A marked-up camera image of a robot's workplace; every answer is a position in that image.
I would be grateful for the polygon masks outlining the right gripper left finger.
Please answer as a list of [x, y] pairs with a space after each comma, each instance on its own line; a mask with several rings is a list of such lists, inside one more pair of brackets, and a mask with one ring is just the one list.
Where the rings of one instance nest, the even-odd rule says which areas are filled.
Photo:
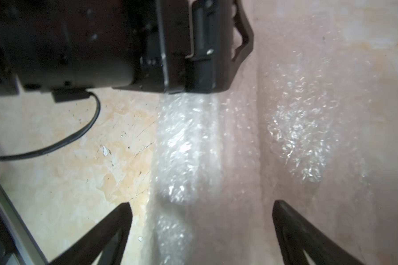
[[120, 265], [132, 225], [130, 204], [122, 203], [103, 218], [51, 265]]

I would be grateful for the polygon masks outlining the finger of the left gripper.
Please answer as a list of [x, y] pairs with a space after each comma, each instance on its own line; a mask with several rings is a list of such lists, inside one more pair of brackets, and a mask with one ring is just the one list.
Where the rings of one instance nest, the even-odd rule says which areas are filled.
[[254, 33], [242, 1], [194, 1], [193, 54], [186, 60], [187, 93], [227, 91], [253, 51]]

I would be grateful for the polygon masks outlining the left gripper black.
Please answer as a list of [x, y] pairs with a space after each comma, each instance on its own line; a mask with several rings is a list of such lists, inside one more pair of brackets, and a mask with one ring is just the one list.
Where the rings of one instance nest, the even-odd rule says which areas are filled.
[[0, 97], [184, 88], [188, 1], [0, 1]]

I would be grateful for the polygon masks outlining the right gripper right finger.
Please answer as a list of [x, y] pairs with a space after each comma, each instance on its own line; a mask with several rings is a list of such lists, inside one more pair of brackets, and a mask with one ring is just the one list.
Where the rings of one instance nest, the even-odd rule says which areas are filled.
[[286, 265], [361, 265], [283, 200], [274, 202], [273, 223]]

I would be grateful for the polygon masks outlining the bubble wrap pile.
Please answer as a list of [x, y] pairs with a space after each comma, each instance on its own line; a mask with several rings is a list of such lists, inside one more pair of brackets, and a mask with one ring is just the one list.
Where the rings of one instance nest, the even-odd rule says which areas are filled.
[[280, 265], [286, 201], [398, 265], [398, 1], [244, 1], [232, 87], [160, 97], [143, 265]]

